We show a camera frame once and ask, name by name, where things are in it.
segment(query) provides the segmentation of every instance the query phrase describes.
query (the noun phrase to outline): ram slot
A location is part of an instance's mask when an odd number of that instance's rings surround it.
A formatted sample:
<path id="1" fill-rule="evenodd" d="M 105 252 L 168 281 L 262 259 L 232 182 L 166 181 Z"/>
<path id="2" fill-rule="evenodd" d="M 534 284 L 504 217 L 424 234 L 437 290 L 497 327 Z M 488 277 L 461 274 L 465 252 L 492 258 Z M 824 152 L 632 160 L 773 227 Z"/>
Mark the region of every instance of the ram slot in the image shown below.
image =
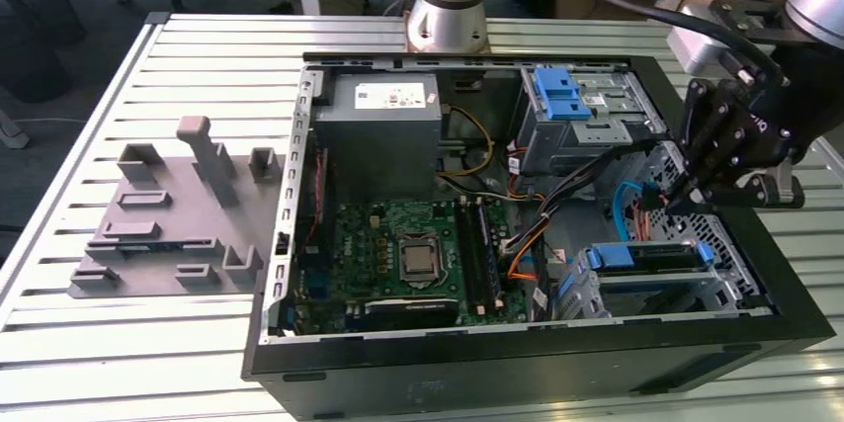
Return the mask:
<path id="1" fill-rule="evenodd" d="M 486 313 L 484 298 L 485 270 L 477 259 L 476 232 L 472 226 L 472 206 L 465 203 L 454 203 L 453 215 L 457 228 L 457 245 L 460 250 L 460 267 L 462 268 L 462 282 L 465 286 L 465 302 L 470 311 L 478 315 Z"/>
<path id="2" fill-rule="evenodd" d="M 493 306 L 496 309 L 504 307 L 501 301 L 501 280 L 498 278 L 498 266 L 496 262 L 496 248 L 492 245 L 492 226 L 489 225 L 489 213 L 486 212 L 486 206 L 480 203 L 477 205 L 477 219 L 478 219 L 478 231 L 484 243 L 484 255 L 482 261 L 486 267 L 486 283 L 489 287 L 489 294 L 493 300 Z"/>

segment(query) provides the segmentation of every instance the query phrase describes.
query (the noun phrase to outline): motherboard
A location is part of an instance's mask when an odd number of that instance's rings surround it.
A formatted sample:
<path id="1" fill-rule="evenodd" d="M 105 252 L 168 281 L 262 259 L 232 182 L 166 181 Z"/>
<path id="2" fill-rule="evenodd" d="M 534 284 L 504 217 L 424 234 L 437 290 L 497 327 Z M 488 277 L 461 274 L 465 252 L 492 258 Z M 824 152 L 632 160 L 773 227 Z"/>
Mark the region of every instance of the motherboard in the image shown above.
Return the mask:
<path id="1" fill-rule="evenodd" d="M 497 201 L 340 205 L 330 266 L 304 271 L 302 330 L 401 329 L 420 318 L 432 326 L 525 322 L 522 291 L 500 276 L 506 235 Z M 380 315 L 374 327 L 364 313 Z"/>

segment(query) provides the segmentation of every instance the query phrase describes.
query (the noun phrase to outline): open computer tower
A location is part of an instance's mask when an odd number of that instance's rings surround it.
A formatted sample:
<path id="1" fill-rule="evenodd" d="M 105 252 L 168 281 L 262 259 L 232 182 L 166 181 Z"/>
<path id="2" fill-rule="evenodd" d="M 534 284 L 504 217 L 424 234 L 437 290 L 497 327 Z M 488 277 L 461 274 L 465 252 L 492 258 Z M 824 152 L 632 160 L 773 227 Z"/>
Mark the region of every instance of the open computer tower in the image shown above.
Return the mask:
<path id="1" fill-rule="evenodd" d="M 297 419 L 402 414 L 685 391 L 830 337 L 754 212 L 664 211 L 681 113 L 652 58 L 306 55 L 244 379 Z"/>

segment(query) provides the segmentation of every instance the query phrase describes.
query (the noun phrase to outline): floor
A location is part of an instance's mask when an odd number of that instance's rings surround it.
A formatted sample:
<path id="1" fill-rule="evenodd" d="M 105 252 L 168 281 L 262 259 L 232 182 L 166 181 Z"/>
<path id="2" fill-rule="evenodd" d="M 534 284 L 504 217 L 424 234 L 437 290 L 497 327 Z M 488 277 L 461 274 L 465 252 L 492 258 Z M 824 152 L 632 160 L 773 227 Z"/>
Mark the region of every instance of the floor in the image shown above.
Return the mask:
<path id="1" fill-rule="evenodd" d="M 324 15 L 381 15 L 393 0 L 321 0 Z M 528 18 L 532 0 L 486 0 L 490 17 Z M 13 120 L 62 118 L 85 120 L 96 107 L 112 75 L 137 35 L 146 14 L 172 11 L 172 0 L 70 0 L 86 37 L 58 51 L 73 86 L 57 99 L 24 104 L 0 88 L 0 109 Z M 181 0 L 192 13 L 266 14 L 300 10 L 298 0 Z M 30 137 L 22 150 L 0 144 L 0 229 L 22 227 L 58 171 L 82 124 L 73 122 L 18 123 Z M 0 265 L 9 255 L 17 233 L 0 230 Z"/>

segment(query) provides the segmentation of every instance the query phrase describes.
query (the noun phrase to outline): slotted metal table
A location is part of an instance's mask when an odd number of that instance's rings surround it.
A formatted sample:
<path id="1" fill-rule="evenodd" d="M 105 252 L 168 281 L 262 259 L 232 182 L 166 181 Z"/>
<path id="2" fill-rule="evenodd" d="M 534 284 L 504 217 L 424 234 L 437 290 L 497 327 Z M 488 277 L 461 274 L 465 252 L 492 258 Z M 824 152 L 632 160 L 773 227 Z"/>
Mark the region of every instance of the slotted metal table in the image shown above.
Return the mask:
<path id="1" fill-rule="evenodd" d="M 212 118 L 230 154 L 286 150 L 305 51 L 401 51 L 381 18 L 173 15 L 144 26 L 0 271 L 0 419 L 292 420 L 240 379 L 250 295 L 69 298 L 64 289 L 116 189 L 126 143 L 188 155 L 178 118 Z M 666 28 L 632 22 L 489 22 L 494 52 L 653 56 L 677 92 Z M 761 214 L 844 334 L 844 181 L 825 141 L 796 167 L 800 211 Z M 488 408 L 380 420 L 841 420 L 844 336 L 769 358 L 685 394 Z"/>

